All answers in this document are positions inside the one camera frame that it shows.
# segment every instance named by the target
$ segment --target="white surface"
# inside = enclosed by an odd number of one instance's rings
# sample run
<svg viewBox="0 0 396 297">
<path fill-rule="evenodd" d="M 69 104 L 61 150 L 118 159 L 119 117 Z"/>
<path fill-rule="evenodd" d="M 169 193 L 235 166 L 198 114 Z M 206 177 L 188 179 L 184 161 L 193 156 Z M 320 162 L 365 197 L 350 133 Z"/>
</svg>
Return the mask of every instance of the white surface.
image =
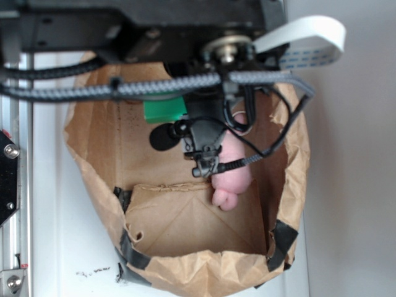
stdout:
<svg viewBox="0 0 396 297">
<path fill-rule="evenodd" d="M 37 64 L 49 67 L 76 62 L 78 58 L 78 54 L 39 55 Z M 58 86 L 71 83 L 66 80 L 58 82 Z M 40 84 L 53 85 L 54 82 Z M 173 296 L 133 283 L 115 282 L 117 255 L 64 145 L 62 127 L 66 111 L 67 105 L 34 106 L 34 297 Z M 110 269 L 94 272 L 107 267 Z M 235 296 L 309 296 L 303 224 L 292 268 L 258 290 L 252 288 Z"/>
<path fill-rule="evenodd" d="M 295 72 L 317 88 L 305 208 L 312 297 L 396 295 L 396 1 L 288 1 L 348 30 L 333 66 Z"/>
</svg>

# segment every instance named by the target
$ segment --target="black tape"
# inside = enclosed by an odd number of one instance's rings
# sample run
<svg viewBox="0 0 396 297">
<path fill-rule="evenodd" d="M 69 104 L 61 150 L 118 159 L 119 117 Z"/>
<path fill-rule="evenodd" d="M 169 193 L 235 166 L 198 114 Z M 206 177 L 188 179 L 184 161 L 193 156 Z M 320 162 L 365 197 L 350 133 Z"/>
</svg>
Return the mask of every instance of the black tape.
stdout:
<svg viewBox="0 0 396 297">
<path fill-rule="evenodd" d="M 254 288 L 257 290 L 259 289 L 262 285 L 265 285 L 266 283 L 262 283 L 261 285 L 255 286 Z"/>
<path fill-rule="evenodd" d="M 137 269 L 145 270 L 151 260 L 149 256 L 132 248 L 131 241 L 126 231 L 124 231 L 121 236 L 121 252 L 127 262 Z"/>
<path fill-rule="evenodd" d="M 120 187 L 115 187 L 113 194 L 117 196 L 119 203 L 121 204 L 121 207 L 125 213 L 129 204 L 131 203 L 132 191 L 124 191 Z"/>
<path fill-rule="evenodd" d="M 116 252 L 119 257 L 119 264 L 122 268 L 122 271 L 119 272 L 119 277 L 121 279 L 126 280 L 127 282 L 138 283 L 144 286 L 151 286 L 151 283 L 148 280 L 128 268 L 128 266 L 126 265 L 126 259 L 124 259 L 124 257 L 119 253 L 117 249 Z"/>
<path fill-rule="evenodd" d="M 268 269 L 273 271 L 281 266 L 285 260 L 287 252 L 296 240 L 298 232 L 289 225 L 277 220 L 275 229 L 273 230 L 273 238 L 275 240 L 275 252 L 268 260 Z"/>
<path fill-rule="evenodd" d="M 291 268 L 291 264 L 285 263 L 285 268 L 283 269 L 283 271 L 289 270 L 290 268 Z"/>
</svg>

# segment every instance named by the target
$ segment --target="screw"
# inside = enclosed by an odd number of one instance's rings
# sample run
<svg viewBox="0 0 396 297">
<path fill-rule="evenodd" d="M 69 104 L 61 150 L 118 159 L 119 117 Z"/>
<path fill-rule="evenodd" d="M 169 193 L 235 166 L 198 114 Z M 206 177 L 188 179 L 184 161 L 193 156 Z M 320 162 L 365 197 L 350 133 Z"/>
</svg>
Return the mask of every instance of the screw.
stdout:
<svg viewBox="0 0 396 297">
<path fill-rule="evenodd" d="M 4 154 L 8 159 L 15 159 L 19 156 L 19 148 L 15 144 L 9 144 L 4 148 Z"/>
<path fill-rule="evenodd" d="M 12 202 L 7 203 L 7 208 L 8 208 L 9 210 L 12 210 L 12 209 L 15 208 L 15 205 L 14 205 Z"/>
<path fill-rule="evenodd" d="M 230 64 L 234 62 L 238 49 L 235 45 L 224 45 L 216 50 L 217 58 L 222 64 Z"/>
<path fill-rule="evenodd" d="M 15 294 L 22 284 L 22 281 L 16 275 L 11 276 L 7 281 L 7 286 L 13 294 Z"/>
</svg>

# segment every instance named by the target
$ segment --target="braided cable sleeve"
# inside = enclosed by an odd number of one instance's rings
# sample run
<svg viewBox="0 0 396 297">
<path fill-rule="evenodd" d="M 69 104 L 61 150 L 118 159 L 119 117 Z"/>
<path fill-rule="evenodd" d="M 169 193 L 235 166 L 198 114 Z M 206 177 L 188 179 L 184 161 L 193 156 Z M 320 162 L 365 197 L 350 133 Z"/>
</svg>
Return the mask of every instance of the braided cable sleeve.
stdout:
<svg viewBox="0 0 396 297">
<path fill-rule="evenodd" d="M 283 82 L 300 88 L 309 97 L 315 95 L 315 90 L 299 77 L 279 71 L 233 71 L 228 74 L 231 81 L 240 85 L 265 85 Z"/>
<path fill-rule="evenodd" d="M 94 85 L 84 88 L 27 89 L 0 85 L 0 94 L 33 102 L 69 102 L 105 100 L 110 98 L 134 99 L 133 96 L 137 95 L 212 87 L 218 85 L 220 82 L 220 76 L 214 73 L 180 77 L 170 80 L 132 82 L 119 84 L 115 88 L 111 85 Z M 145 98 L 140 97 L 138 100 L 144 101 Z M 148 97 L 147 100 L 153 100 L 153 97 Z"/>
<path fill-rule="evenodd" d="M 95 57 L 87 62 L 77 65 L 39 69 L 39 70 L 20 70 L 4 68 L 4 76 L 8 79 L 43 80 L 59 79 L 62 77 L 75 76 L 86 72 L 97 70 L 106 65 L 106 62 L 99 57 Z"/>
</svg>

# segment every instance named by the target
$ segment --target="pink stuffed toy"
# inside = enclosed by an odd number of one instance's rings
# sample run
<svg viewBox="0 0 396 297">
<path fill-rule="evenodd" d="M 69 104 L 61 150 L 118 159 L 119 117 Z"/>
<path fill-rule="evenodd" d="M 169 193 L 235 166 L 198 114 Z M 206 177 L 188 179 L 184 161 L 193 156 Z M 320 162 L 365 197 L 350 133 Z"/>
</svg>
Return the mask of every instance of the pink stuffed toy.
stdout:
<svg viewBox="0 0 396 297">
<path fill-rule="evenodd" d="M 243 121 L 243 115 L 237 114 L 235 120 Z M 219 154 L 220 163 L 227 163 L 245 157 L 243 143 L 230 131 L 226 132 Z M 238 204 L 238 194 L 245 192 L 252 182 L 252 174 L 248 166 L 212 176 L 212 186 L 215 189 L 212 204 L 222 210 L 231 210 Z"/>
</svg>

